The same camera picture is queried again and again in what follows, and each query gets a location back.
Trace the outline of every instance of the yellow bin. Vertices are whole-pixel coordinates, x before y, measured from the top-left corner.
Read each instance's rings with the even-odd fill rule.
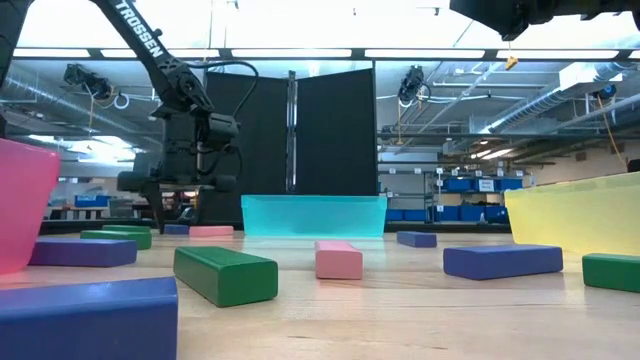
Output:
[[[640,255],[640,173],[507,191],[516,243]]]

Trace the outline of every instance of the wooden block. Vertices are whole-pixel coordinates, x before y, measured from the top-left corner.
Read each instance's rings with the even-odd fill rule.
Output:
[[[398,243],[412,247],[433,248],[438,246],[436,234],[427,234],[415,231],[399,231],[396,234]]]
[[[362,279],[362,253],[346,241],[316,241],[318,279]]]
[[[189,228],[189,236],[224,236],[233,235],[233,226],[192,226]]]
[[[151,248],[151,233],[144,232],[84,230],[80,233],[80,238],[133,240],[138,244],[138,250],[147,250]]]
[[[167,224],[164,226],[165,235],[189,235],[189,225]]]
[[[103,225],[102,230],[144,232],[144,233],[151,232],[151,228],[149,226],[138,226],[138,225]]]
[[[562,249],[544,245],[472,246],[444,249],[444,272],[472,280],[562,271]]]
[[[585,255],[582,275],[587,286],[640,293],[640,256]]]
[[[131,240],[39,238],[29,265],[111,267],[136,262]]]
[[[218,307],[270,300],[278,295],[275,261],[221,247],[177,248],[173,272]]]
[[[0,358],[176,360],[173,277],[0,291]]]

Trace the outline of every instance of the green block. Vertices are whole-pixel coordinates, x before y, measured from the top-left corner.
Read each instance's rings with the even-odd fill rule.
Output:
[[[585,255],[582,274],[587,286],[640,292],[640,256]]]
[[[102,230],[106,231],[129,231],[129,232],[144,232],[150,233],[151,228],[148,226],[138,225],[103,225]]]
[[[85,230],[80,233],[81,239],[134,240],[138,250],[151,248],[151,233],[132,231]]]
[[[278,263],[221,247],[177,248],[173,272],[218,307],[270,300],[278,295]]]

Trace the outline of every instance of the pink bin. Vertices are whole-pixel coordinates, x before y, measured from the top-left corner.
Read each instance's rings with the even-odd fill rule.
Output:
[[[0,274],[22,269],[58,181],[55,152],[0,139]]]

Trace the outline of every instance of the black partition panel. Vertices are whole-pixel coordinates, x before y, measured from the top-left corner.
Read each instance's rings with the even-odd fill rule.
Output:
[[[373,70],[298,82],[296,193],[377,195]]]
[[[231,114],[251,86],[251,76],[208,73],[207,94],[215,111]],[[286,193],[287,80],[260,78],[256,90],[236,118],[240,135],[233,143],[240,147],[244,170],[236,191],[209,194],[204,221],[242,221],[242,194]],[[213,155],[205,158],[205,168]],[[217,174],[235,174],[238,160],[229,156],[218,165]]]

